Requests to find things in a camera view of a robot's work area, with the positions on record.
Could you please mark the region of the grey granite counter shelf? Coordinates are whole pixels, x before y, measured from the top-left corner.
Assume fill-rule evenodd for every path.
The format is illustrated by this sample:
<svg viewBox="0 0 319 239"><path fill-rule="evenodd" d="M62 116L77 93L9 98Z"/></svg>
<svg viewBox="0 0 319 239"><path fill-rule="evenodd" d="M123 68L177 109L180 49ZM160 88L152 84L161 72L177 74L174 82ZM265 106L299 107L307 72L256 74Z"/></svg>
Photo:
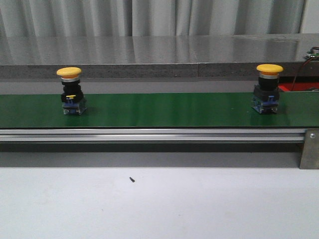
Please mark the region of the grey granite counter shelf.
<svg viewBox="0 0 319 239"><path fill-rule="evenodd" d="M67 66L81 68L84 78L255 77L263 63L283 66L284 77L314 77L318 62L299 67L318 44L315 33L3 37L0 77L52 79Z"/></svg>

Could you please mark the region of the yellow mushroom push button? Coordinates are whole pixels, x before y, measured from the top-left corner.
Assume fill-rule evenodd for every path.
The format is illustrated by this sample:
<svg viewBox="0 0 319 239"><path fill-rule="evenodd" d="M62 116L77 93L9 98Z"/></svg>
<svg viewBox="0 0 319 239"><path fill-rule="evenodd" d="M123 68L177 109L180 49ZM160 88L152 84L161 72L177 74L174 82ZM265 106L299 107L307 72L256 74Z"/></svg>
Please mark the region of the yellow mushroom push button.
<svg viewBox="0 0 319 239"><path fill-rule="evenodd" d="M78 67L65 67L56 72L63 85L61 101L64 115L82 115L87 109L86 99L79 85L81 72Z"/></svg>
<svg viewBox="0 0 319 239"><path fill-rule="evenodd" d="M284 70L276 64L260 64L258 84L255 85L252 97L252 108L259 114L276 114L278 111L279 73Z"/></svg>

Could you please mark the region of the green conveyor belt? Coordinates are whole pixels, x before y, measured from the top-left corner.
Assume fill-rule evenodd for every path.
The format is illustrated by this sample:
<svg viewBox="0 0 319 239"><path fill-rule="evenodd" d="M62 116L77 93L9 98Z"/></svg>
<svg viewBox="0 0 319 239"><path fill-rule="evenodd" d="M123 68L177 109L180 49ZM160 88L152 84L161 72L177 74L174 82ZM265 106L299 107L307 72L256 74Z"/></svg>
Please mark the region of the green conveyor belt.
<svg viewBox="0 0 319 239"><path fill-rule="evenodd" d="M1 95L1 128L318 127L319 95L281 93L276 114L261 115L251 93L88 94L80 116L59 95Z"/></svg>

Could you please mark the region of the grey pleated curtain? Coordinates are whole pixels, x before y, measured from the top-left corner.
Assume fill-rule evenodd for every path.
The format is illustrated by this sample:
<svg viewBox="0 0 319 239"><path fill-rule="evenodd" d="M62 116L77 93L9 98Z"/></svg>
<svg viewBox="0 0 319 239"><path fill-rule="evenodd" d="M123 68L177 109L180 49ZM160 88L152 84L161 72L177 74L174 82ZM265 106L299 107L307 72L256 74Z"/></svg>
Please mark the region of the grey pleated curtain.
<svg viewBox="0 0 319 239"><path fill-rule="evenodd" d="M303 0L3 0L0 34L188 36L298 33Z"/></svg>

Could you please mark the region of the small green circuit board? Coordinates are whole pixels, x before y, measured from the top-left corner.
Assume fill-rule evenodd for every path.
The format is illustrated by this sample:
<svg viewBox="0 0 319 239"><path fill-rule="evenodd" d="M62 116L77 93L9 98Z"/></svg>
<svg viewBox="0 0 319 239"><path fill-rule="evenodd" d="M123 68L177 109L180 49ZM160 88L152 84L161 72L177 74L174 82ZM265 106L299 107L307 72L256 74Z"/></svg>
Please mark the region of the small green circuit board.
<svg viewBox="0 0 319 239"><path fill-rule="evenodd" d="M305 59L313 59L313 60L318 60L319 59L319 53L315 51L308 51L305 56Z"/></svg>

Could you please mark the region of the steel conveyor support bracket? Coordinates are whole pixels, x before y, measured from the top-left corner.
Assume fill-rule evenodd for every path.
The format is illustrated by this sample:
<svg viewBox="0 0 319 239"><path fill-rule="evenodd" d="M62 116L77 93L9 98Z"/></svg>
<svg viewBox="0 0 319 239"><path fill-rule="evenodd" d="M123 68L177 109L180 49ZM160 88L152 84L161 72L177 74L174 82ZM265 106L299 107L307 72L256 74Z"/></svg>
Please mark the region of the steel conveyor support bracket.
<svg viewBox="0 0 319 239"><path fill-rule="evenodd" d="M308 129L302 149L300 169L319 168L319 130Z"/></svg>

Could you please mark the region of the aluminium conveyor side rail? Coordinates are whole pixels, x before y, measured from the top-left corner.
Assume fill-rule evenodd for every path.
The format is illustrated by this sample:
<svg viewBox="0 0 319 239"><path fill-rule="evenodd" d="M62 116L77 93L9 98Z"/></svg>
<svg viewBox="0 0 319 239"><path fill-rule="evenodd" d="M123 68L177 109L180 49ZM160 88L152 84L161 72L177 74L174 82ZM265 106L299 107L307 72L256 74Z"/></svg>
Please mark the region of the aluminium conveyor side rail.
<svg viewBox="0 0 319 239"><path fill-rule="evenodd" d="M1 142L303 141L304 128L2 129Z"/></svg>

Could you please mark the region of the red plastic tray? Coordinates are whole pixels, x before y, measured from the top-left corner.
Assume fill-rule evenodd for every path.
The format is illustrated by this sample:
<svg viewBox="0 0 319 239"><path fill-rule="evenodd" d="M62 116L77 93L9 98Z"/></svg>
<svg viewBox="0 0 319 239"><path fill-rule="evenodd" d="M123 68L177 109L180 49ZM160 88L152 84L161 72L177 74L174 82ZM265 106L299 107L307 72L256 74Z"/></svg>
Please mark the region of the red plastic tray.
<svg viewBox="0 0 319 239"><path fill-rule="evenodd" d="M319 78L318 77L282 77L279 81L279 89L282 92L318 92Z"/></svg>

